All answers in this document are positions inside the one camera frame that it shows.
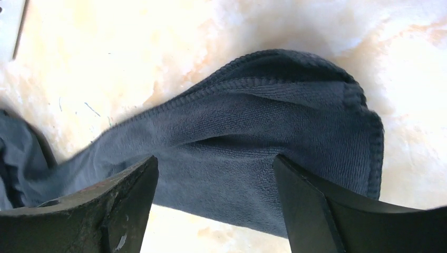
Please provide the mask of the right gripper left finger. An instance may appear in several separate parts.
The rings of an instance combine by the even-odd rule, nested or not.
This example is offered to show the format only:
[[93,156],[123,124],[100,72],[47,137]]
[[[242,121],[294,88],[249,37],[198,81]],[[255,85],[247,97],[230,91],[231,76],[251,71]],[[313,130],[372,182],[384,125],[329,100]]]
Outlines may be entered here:
[[155,157],[34,208],[1,212],[1,252],[139,252],[159,171]]

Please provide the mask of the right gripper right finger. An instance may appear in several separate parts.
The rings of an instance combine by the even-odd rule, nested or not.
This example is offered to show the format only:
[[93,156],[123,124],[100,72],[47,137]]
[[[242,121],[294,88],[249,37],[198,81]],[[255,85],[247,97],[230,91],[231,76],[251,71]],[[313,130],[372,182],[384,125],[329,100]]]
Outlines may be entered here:
[[446,252],[446,207],[367,198],[281,155],[273,170],[292,252]]

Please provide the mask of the grey blue towel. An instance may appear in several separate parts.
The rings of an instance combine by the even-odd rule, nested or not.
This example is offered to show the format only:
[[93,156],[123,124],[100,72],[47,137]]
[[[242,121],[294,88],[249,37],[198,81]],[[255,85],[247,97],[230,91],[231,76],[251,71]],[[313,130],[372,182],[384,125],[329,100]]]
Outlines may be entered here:
[[258,51],[54,167],[27,123],[2,113],[1,209],[38,206],[154,156],[155,204],[285,237],[276,155],[377,199],[383,149],[382,121],[345,70],[310,53]]

